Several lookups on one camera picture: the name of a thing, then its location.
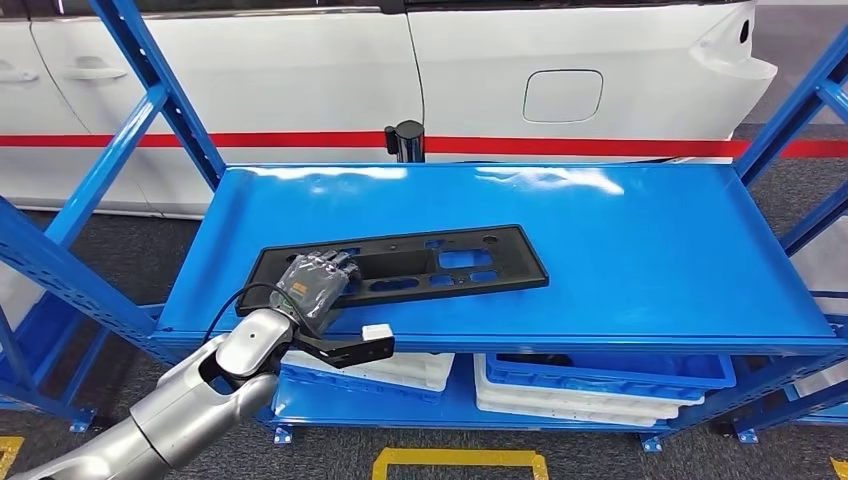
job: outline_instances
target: blue plastic crate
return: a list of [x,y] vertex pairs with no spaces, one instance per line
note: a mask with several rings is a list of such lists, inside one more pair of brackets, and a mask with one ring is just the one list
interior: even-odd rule
[[708,390],[736,385],[727,355],[642,355],[579,353],[573,366],[542,365],[486,355],[494,383],[568,388],[645,397],[698,400]]
[[423,388],[413,388],[404,385],[395,385],[392,383],[355,378],[347,375],[338,375],[313,370],[311,368],[288,365],[285,363],[281,364],[280,367],[280,376],[304,383],[321,383],[325,385],[333,385],[346,390],[385,394],[406,399],[420,400],[427,403],[439,403],[442,398],[442,392],[426,390]]

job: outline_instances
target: mounting hole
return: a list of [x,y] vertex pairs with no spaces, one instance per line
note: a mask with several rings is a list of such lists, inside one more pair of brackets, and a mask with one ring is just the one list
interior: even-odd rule
[[751,22],[749,20],[745,20],[745,23],[742,24],[742,31],[739,32],[739,43],[745,43],[748,41],[748,37],[751,35]]

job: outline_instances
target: white car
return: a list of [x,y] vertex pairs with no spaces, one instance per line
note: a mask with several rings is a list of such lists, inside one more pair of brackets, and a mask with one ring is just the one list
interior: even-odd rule
[[[392,162],[285,145],[408,119],[447,137],[726,139],[777,71],[751,57],[753,1],[138,3],[228,163]],[[58,208],[142,88],[87,0],[0,8],[0,195]],[[160,118],[151,132],[170,130]],[[505,159],[568,160],[427,157]],[[142,148],[100,208],[192,217],[210,198],[181,148]]]

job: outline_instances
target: car door handle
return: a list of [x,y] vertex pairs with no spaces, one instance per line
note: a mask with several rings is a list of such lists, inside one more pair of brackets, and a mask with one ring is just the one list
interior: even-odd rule
[[127,72],[120,68],[76,68],[70,67],[65,69],[64,77],[71,80],[107,80],[113,78],[121,78]]

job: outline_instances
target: blue metal shelf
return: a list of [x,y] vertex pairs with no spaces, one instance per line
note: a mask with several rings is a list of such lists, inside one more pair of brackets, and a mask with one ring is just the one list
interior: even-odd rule
[[[0,198],[0,258],[47,289],[51,301],[67,302],[162,362],[172,364],[197,346],[220,304],[244,283],[264,247],[516,223],[547,267],[550,286],[348,309],[331,335],[358,335],[362,325],[390,323],[398,351],[807,355],[776,360],[647,430],[480,412],[471,368],[462,367],[467,359],[460,359],[439,406],[411,409],[372,394],[339,395],[329,386],[282,379],[274,411],[259,415],[263,423],[631,431],[643,433],[645,448],[656,451],[660,438],[848,358],[848,339],[830,330],[746,189],[823,105],[848,117],[848,97],[840,90],[848,75],[848,28],[732,168],[225,168],[133,1],[92,0],[92,6],[145,95],[46,232]],[[135,305],[66,247],[159,113],[215,195],[157,322],[160,306]],[[803,246],[835,218],[834,211],[846,207],[848,187],[783,240],[786,252]],[[78,315],[65,313],[55,318]],[[0,367],[5,369],[0,395],[26,408],[85,421],[69,399],[94,362],[105,331],[56,400],[40,394],[37,384],[70,327],[57,327],[40,315],[34,318],[35,327],[16,333],[0,318],[0,343],[8,357]],[[44,331],[52,333],[43,338],[27,333],[38,332],[42,322]],[[230,312],[221,331],[236,322]],[[813,394],[795,406],[819,400],[818,406],[834,406],[843,395],[848,398],[846,387]],[[830,394],[834,396],[820,398]],[[768,426],[787,418],[786,412],[778,413],[743,419],[737,426]]]
[[361,427],[426,427],[509,430],[592,430],[656,434],[653,427],[578,422],[554,418],[484,412],[475,404],[474,368],[470,355],[457,355],[438,404],[386,401],[381,395],[344,391],[330,385],[281,379],[272,403],[273,423],[280,426],[325,425]]
[[0,353],[0,394],[6,397],[5,400],[0,398],[0,408],[62,415],[77,422],[76,425],[87,425],[93,411],[74,407],[72,402],[109,330],[101,328],[95,334],[58,399],[38,393],[82,319],[83,315],[67,302],[50,293],[42,296],[13,333],[12,348],[17,349],[18,354],[9,350]]
[[[330,332],[390,323],[397,349],[419,352],[848,345],[730,166],[655,164],[228,168],[153,336],[196,346],[265,247],[500,224],[521,224],[550,286],[351,308]],[[231,309],[220,331],[237,321]]]

